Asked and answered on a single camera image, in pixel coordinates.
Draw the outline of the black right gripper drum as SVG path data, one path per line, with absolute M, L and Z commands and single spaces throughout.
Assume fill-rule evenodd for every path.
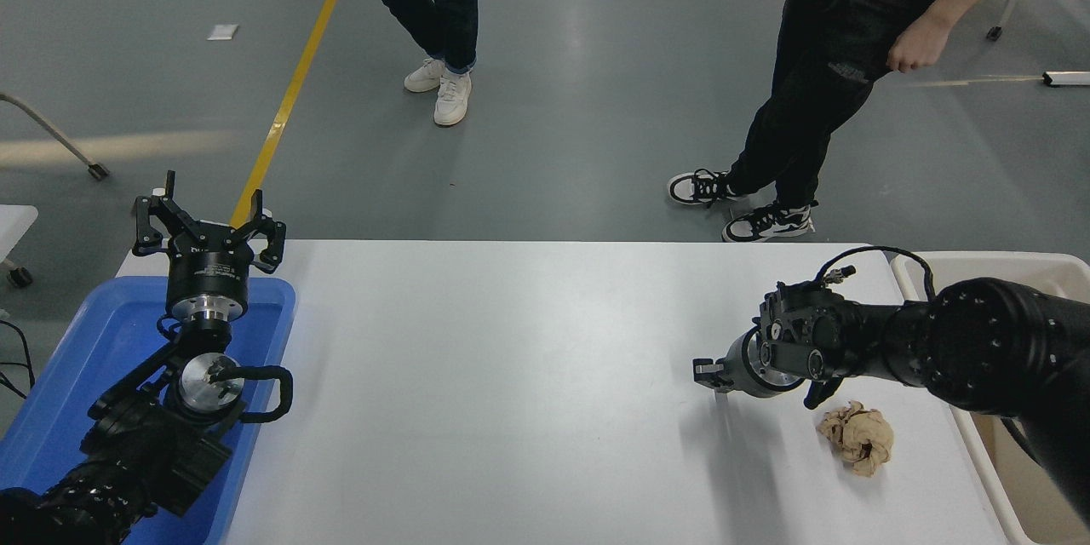
M 728 348 L 728 352 L 723 358 L 723 378 L 732 393 L 748 393 L 753 398 L 767 399 L 772 391 L 766 385 L 767 382 L 759 370 L 764 365 L 760 362 L 759 341 L 756 340 L 758 329 L 750 329 L 739 336 Z

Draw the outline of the person's hand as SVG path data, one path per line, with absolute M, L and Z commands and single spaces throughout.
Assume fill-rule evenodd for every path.
M 886 66 L 903 74 L 934 66 L 949 43 L 954 24 L 950 19 L 931 12 L 915 19 L 891 46 Z

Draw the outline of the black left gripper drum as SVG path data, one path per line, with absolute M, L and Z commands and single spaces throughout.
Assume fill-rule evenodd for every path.
M 249 308 L 250 249 L 201 249 L 168 242 L 167 308 L 187 308 L 202 295 L 225 298 L 230 308 Z

